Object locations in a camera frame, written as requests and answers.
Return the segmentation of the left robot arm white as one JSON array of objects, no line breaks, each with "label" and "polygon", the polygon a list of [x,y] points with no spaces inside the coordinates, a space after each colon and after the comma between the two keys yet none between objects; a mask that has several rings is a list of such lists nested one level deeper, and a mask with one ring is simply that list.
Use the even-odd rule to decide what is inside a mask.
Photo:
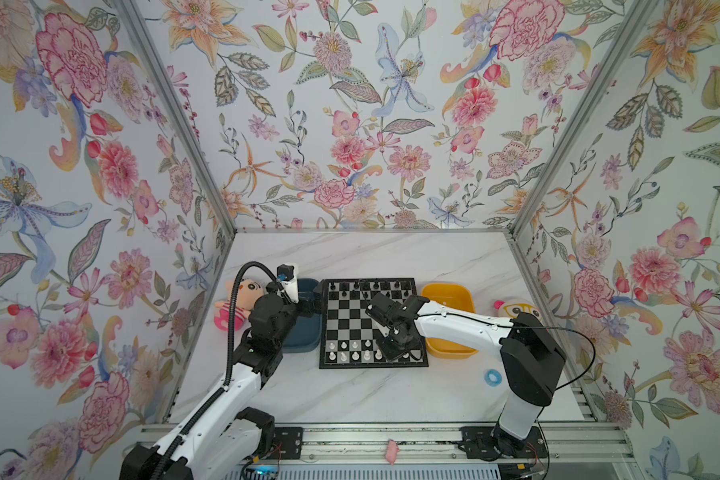
[{"label": "left robot arm white", "polygon": [[151,447],[124,459],[121,479],[220,479],[241,462],[273,448],[274,417],[251,406],[283,360],[297,321],[321,309],[321,294],[303,295],[294,282],[284,292],[270,284],[249,314],[249,328],[228,353],[223,377],[188,415]]}]

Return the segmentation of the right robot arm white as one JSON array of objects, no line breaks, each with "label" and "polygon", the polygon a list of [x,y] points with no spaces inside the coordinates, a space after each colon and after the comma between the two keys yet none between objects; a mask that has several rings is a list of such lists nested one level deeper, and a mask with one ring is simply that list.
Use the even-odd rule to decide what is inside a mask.
[{"label": "right robot arm white", "polygon": [[503,364],[510,389],[493,429],[463,445],[485,447],[493,459],[518,458],[542,410],[551,405],[566,363],[566,354],[540,320],[522,312],[517,317],[490,317],[454,309],[412,295],[404,302],[375,295],[366,314],[386,329],[377,340],[382,356],[397,360],[441,339],[489,353]]}]

